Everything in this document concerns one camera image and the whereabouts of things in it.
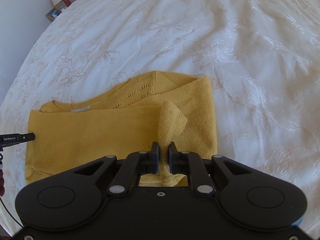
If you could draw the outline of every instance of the picture frame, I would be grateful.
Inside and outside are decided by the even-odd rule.
[[[68,7],[65,5],[64,7],[62,7],[61,9],[60,9],[60,11],[61,12],[63,12],[64,10],[66,10]]]
[[[67,7],[66,4],[63,1],[60,1],[59,3],[57,3],[55,6],[55,8],[58,8],[60,11],[62,11],[61,9],[64,7]]]
[[[61,10],[59,10],[56,7],[53,7],[45,16],[54,21],[55,18],[57,18],[61,14]]]

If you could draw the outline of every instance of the black cable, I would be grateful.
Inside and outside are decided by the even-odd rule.
[[[23,226],[13,217],[13,215],[11,215],[11,213],[9,212],[9,210],[7,209],[7,207],[5,206],[5,204],[2,201],[2,198],[0,197],[0,201],[4,207],[4,209],[7,211],[7,213],[10,215],[10,217],[12,217],[12,219],[19,225],[21,226],[21,228],[23,228]]]

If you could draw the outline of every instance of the photo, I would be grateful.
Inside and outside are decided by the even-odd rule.
[[[59,16],[60,13],[61,13],[61,11],[59,9],[52,8],[50,10],[50,12],[48,12],[46,14],[46,17],[53,21],[55,18],[57,18]]]
[[[67,9],[68,7],[65,5],[63,7],[60,8],[60,11],[63,12],[65,9]]]

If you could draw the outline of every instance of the circular pad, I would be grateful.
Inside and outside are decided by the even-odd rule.
[[[284,195],[272,187],[256,187],[247,193],[248,200],[261,208],[275,208],[284,202]]]
[[[69,205],[75,197],[74,191],[67,187],[49,187],[39,193],[38,201],[48,208],[60,208]]]

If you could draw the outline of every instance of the clothing label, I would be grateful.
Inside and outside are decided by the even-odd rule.
[[[89,108],[90,108],[90,106],[85,106],[85,107],[78,108],[78,109],[72,109],[72,110],[70,110],[70,112],[81,112],[81,111],[87,110]]]

